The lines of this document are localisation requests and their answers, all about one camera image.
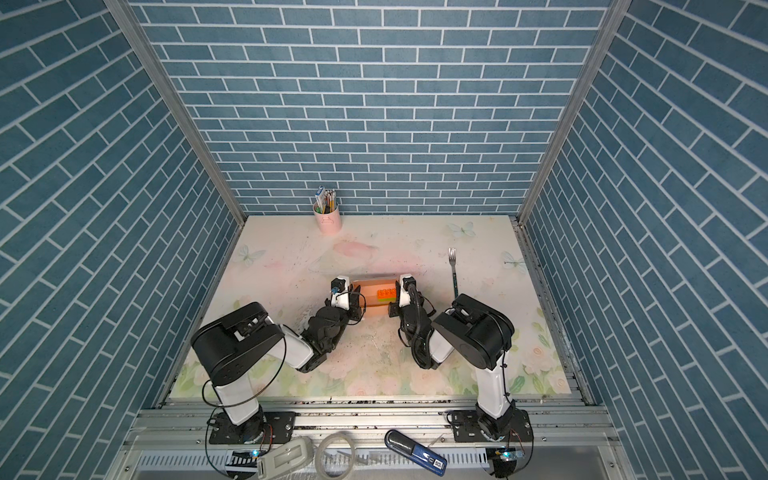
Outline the orange paper box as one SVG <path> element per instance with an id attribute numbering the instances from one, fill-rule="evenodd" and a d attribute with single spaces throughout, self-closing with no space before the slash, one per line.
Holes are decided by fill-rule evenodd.
<path id="1" fill-rule="evenodd" d="M 392 275 L 368 276 L 365 278 L 352 279 L 355 289 L 360 288 L 360 293 L 365 297 L 365 303 L 368 309 L 386 309 L 390 303 L 380 303 L 377 301 L 376 292 L 378 289 L 395 288 L 397 295 L 399 287 L 398 279 Z"/>

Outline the orange toy brick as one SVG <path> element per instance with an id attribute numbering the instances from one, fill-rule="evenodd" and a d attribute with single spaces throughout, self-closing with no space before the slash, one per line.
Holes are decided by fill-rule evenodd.
<path id="1" fill-rule="evenodd" d="M 380 303 L 394 302 L 397 299 L 397 290 L 395 288 L 378 289 L 376 296 Z"/>

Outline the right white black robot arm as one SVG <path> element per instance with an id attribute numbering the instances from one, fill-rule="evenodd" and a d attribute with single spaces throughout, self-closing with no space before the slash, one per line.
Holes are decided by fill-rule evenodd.
<path id="1" fill-rule="evenodd" d="M 421 369 L 438 368 L 453 353 L 476 369 L 477 407 L 496 421 L 513 407 L 506 388 L 504 357 L 515 333 L 500 311 L 460 294 L 444 311 L 427 312 L 416 294 L 389 304 L 389 315 L 400 319 L 399 334 Z"/>

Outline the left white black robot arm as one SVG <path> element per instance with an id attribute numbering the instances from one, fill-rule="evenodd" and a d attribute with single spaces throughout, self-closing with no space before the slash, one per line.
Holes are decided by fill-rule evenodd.
<path id="1" fill-rule="evenodd" d="M 363 298 L 358 287 L 349 292 L 334 288 L 300 333 L 275 323 L 258 302 L 201 327 L 191 346 L 230 422 L 240 427 L 261 415 L 248 372 L 263 357 L 274 356 L 302 373 L 316 369 L 336 349 L 346 328 L 362 319 Z"/>

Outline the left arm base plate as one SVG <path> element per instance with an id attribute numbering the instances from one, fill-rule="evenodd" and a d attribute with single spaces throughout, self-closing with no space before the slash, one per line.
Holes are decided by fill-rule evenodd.
<path id="1" fill-rule="evenodd" d="M 262 412 L 234 425 L 225 412 L 216 413 L 208 421 L 208 442 L 213 445 L 269 445 L 291 440 L 296 414 L 288 411 Z"/>

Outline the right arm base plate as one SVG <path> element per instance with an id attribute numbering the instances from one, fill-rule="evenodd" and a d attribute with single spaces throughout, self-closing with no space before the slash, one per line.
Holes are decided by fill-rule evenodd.
<path id="1" fill-rule="evenodd" d="M 452 410 L 446 414 L 454 441 L 472 442 L 522 442 L 534 440 L 529 413 L 510 406 L 497 419 L 492 418 L 479 407 L 474 410 Z"/>

